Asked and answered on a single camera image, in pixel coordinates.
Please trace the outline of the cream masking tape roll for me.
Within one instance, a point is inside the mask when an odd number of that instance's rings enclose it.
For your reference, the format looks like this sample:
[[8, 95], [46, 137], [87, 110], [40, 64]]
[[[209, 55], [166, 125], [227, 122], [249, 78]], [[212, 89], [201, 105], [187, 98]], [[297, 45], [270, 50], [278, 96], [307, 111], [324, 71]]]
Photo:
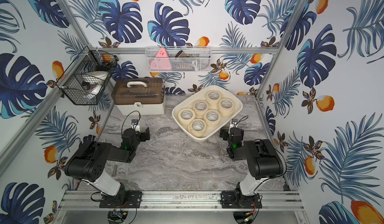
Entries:
[[188, 125], [188, 131], [192, 136], [202, 138], [206, 133], [207, 126], [207, 123], [203, 119], [194, 119]]
[[231, 117], [235, 110], [235, 102], [229, 98], [222, 98], [218, 102], [218, 111], [222, 117]]
[[188, 126], [191, 121], [196, 118], [196, 113], [193, 109], [184, 108], [178, 113], [178, 120], [181, 125]]
[[210, 90], [206, 93], [206, 102], [210, 106], [217, 106], [221, 99], [222, 99], [222, 94], [217, 90]]
[[192, 108], [197, 117], [202, 117], [209, 109], [209, 104], [204, 100], [197, 100], [193, 103]]
[[219, 125], [222, 117], [216, 110], [207, 110], [203, 115], [203, 119], [207, 123], [208, 127], [213, 128]]

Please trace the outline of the white plastic storage tray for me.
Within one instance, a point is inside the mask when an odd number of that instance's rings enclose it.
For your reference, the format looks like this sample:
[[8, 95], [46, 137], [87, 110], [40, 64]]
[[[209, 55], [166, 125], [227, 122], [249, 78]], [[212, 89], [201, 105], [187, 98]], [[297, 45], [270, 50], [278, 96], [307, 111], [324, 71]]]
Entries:
[[204, 142], [242, 109], [243, 103], [235, 95], [221, 87], [208, 86], [178, 104], [172, 116], [190, 138]]

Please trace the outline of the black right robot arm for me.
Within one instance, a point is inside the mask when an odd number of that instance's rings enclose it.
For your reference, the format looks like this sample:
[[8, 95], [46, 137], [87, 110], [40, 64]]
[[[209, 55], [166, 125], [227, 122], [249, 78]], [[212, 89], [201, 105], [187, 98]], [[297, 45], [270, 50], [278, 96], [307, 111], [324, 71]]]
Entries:
[[233, 161], [246, 161], [249, 173], [237, 185], [241, 197], [254, 196], [262, 185], [284, 175], [284, 161], [268, 139], [244, 141], [239, 128], [221, 129], [220, 137], [228, 142], [227, 155]]

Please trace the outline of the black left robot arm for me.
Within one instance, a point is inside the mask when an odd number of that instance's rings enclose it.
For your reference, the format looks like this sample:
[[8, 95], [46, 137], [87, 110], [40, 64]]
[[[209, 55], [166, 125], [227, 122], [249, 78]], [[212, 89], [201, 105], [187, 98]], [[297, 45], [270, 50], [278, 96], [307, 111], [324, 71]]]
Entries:
[[133, 128], [122, 134], [120, 147], [94, 140], [84, 140], [65, 166], [65, 174], [86, 182], [107, 197], [122, 199], [124, 185], [113, 179], [105, 170], [108, 161], [131, 163], [139, 144], [150, 140], [150, 128], [144, 132]]

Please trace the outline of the brown lidded white toolbox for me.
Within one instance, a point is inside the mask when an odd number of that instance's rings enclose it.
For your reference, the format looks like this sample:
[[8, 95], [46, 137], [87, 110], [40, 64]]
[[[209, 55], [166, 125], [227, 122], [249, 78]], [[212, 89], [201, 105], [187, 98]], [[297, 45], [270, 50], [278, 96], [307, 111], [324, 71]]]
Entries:
[[165, 113], [165, 85], [161, 78], [120, 79], [111, 97], [124, 116], [133, 111], [141, 115]]

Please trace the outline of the pink triangle ruler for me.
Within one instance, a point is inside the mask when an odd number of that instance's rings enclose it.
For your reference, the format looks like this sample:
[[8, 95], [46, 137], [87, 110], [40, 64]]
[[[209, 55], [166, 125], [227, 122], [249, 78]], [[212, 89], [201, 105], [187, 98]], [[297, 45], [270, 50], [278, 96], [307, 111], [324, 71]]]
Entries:
[[150, 58], [150, 70], [151, 71], [171, 71], [172, 65], [165, 48], [160, 48], [154, 58]]

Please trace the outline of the white round item in basket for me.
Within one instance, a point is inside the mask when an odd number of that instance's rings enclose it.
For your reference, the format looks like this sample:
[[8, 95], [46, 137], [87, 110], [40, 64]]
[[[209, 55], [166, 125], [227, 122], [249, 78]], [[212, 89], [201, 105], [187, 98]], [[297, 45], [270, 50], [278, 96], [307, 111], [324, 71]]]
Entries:
[[107, 77], [108, 72], [105, 71], [95, 71], [82, 74], [82, 87], [88, 91], [89, 96], [96, 95], [101, 90]]

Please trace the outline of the white mesh wall basket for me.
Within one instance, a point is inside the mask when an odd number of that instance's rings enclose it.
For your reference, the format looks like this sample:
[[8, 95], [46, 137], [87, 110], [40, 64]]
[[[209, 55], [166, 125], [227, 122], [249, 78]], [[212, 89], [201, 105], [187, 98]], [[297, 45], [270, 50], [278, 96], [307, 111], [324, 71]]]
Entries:
[[[150, 58], [154, 58], [160, 48], [165, 48], [171, 65], [171, 71], [151, 71]], [[209, 69], [212, 50], [210, 47], [146, 47], [145, 56], [149, 63], [150, 72], [175, 73], [175, 72], [202, 72]]]

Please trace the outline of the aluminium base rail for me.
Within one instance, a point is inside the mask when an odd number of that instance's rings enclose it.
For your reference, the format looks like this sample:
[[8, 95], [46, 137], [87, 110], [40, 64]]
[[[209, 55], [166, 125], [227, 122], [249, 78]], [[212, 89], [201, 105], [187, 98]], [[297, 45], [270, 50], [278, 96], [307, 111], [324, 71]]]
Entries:
[[260, 191], [254, 197], [236, 198], [233, 191], [129, 191], [121, 205], [105, 202], [92, 191], [67, 191], [60, 211], [304, 211], [294, 191]]

